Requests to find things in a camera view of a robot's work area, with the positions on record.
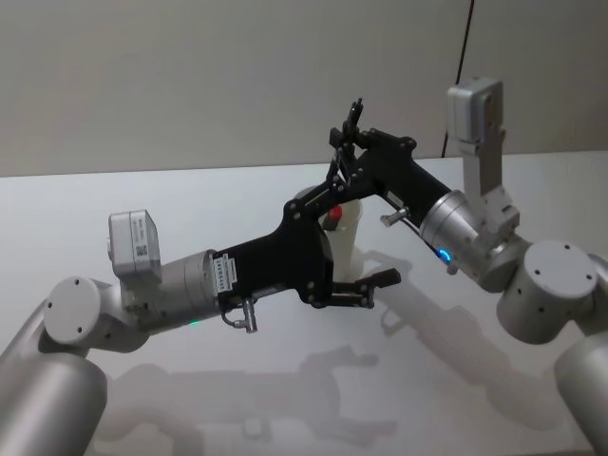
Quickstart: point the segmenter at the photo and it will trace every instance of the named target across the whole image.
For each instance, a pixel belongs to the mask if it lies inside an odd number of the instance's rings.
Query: cylindrical joint
[[[0,454],[85,453],[106,403],[106,379],[68,353],[14,363],[0,374]]]
[[[85,349],[133,352],[147,340],[121,306],[121,290],[86,277],[70,277],[50,292],[45,327],[55,342]]]
[[[109,285],[85,277],[70,277],[50,292],[45,307],[48,335],[60,344],[90,348],[103,339],[102,288]]]
[[[588,313],[598,281],[593,262],[564,242],[532,245],[498,303],[503,328],[528,344],[552,341],[570,319]]]
[[[597,454],[608,454],[608,332],[581,340],[555,364],[563,402]]]
[[[153,293],[139,294],[147,312],[141,328],[165,331],[220,314],[214,290],[213,251],[201,252],[162,266],[162,283]]]
[[[491,293],[504,290],[528,245],[515,234],[490,235],[459,190],[437,200],[420,225],[420,236],[436,251],[448,253],[452,266]]]

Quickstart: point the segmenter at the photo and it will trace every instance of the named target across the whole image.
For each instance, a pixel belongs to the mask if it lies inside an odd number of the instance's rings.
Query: white wall
[[[504,81],[506,153],[608,148],[607,22],[604,0],[476,2],[463,78]]]
[[[467,0],[3,0],[0,175],[327,162],[351,102],[441,153]]]
[[[608,255],[608,155],[504,161],[524,237]],[[423,165],[462,184],[459,160]],[[147,208],[170,261],[269,233],[283,202],[324,176],[325,166],[306,165],[0,180],[0,349],[58,280],[114,280],[105,252],[110,213]],[[365,201],[354,269],[395,266],[403,283],[378,291],[371,311],[318,311],[286,292],[257,304],[255,335],[214,319],[154,336],[131,354],[93,352],[111,378],[110,402],[88,454],[585,450],[551,373],[579,331],[569,325],[539,347],[514,340],[497,322],[497,296],[446,275],[408,230],[384,228],[378,218],[387,211],[379,199]]]

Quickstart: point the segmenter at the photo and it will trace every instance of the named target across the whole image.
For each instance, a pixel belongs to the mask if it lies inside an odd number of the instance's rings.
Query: small red object
[[[328,216],[330,217],[330,219],[334,220],[342,219],[342,206],[338,205],[330,209]]]

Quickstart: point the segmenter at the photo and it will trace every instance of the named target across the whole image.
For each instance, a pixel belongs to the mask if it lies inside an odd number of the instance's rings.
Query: white cup
[[[305,188],[295,197],[301,198],[306,195],[314,187]],[[342,207],[342,217],[338,222],[335,230],[325,231],[327,239],[332,248],[333,257],[333,281],[346,282],[353,278],[352,274],[352,250],[354,249],[354,240],[357,236],[357,227],[361,219],[363,207],[361,201],[355,199],[353,201],[340,204]],[[327,214],[321,216],[319,223],[323,226],[323,221]]]

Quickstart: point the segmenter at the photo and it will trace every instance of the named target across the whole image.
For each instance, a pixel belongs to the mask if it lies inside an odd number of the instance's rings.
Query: cable
[[[471,3],[468,6],[468,16],[466,18],[466,27],[465,27],[465,39],[463,40],[463,47],[460,51],[460,62],[458,63],[458,72],[456,73],[456,84],[460,83],[460,76],[463,73],[463,63],[465,62],[465,53],[466,53],[466,44],[468,43],[468,33],[471,29],[471,20],[473,19],[473,9],[475,8],[475,0],[471,0]],[[446,148],[447,148],[447,131],[444,136],[444,147],[441,150],[441,158],[444,159],[446,157]]]
[[[422,241],[423,241],[423,242],[424,242],[424,243],[427,245],[427,247],[428,247],[430,250],[432,250],[432,251],[433,251],[433,254],[435,254],[437,257],[439,256],[439,254],[437,253],[437,251],[435,250],[435,248],[434,248],[432,245],[430,245],[428,242],[426,242],[424,239],[422,239],[422,236],[420,236],[420,230],[418,230],[418,228],[416,228],[416,227],[413,225],[413,223],[411,223],[409,220],[407,220],[407,219],[405,219],[405,218],[401,218],[401,221],[403,221],[403,222],[406,224],[406,226],[407,226],[407,227],[408,227],[408,228],[409,228],[411,231],[413,231],[413,232],[416,234],[416,236],[417,236],[419,239],[421,239],[421,240],[422,240]]]

